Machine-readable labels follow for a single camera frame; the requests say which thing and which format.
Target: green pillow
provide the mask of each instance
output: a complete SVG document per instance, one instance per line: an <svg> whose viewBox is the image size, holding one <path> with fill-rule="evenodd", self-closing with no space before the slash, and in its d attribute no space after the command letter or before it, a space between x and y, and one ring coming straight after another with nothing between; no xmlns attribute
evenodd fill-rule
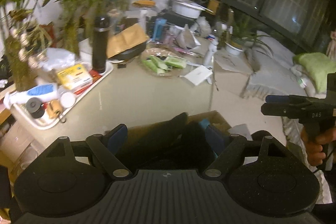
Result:
<svg viewBox="0 0 336 224"><path fill-rule="evenodd" d="M327 90L327 76L336 72L336 62L320 52L299 54L293 57L293 61L302 65L310 78L315 81L317 93L324 93Z"/></svg>

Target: black thermos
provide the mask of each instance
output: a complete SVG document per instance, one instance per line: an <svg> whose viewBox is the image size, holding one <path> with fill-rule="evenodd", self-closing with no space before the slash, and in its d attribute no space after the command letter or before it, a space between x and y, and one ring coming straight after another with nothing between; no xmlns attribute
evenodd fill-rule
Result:
<svg viewBox="0 0 336 224"><path fill-rule="evenodd" d="M98 16L94 19L92 68L98 73L106 69L106 49L109 40L110 17Z"/></svg>

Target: yellow and white medicine box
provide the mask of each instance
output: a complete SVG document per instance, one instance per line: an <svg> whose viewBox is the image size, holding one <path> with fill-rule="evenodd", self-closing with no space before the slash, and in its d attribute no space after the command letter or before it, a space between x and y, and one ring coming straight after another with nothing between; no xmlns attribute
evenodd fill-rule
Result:
<svg viewBox="0 0 336 224"><path fill-rule="evenodd" d="M57 73L61 84L68 90L76 92L92 84L92 76L82 64L78 64Z"/></svg>

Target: ribbed gray plate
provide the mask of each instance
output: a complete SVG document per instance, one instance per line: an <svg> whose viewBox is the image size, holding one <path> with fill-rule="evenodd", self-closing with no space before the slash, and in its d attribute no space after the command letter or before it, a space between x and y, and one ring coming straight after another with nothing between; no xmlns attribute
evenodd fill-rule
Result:
<svg viewBox="0 0 336 224"><path fill-rule="evenodd" d="M218 181L200 178L194 170L140 170L111 185L90 209L64 218L23 215L16 224L293 224L319 223L309 213L271 218L240 207Z"/></svg>

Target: human hand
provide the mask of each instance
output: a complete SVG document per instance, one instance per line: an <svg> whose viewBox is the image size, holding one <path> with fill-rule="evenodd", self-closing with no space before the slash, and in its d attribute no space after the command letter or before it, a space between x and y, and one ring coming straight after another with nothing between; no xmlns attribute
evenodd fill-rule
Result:
<svg viewBox="0 0 336 224"><path fill-rule="evenodd" d="M327 156L322 152L322 145L331 143L336 140L336 127L328 129L325 133L316 137L315 142L308 139L305 128L301 132L301 139L304 142L307 152L307 160L310 165L318 166L322 164ZM336 162L336 155L334 153L334 163Z"/></svg>

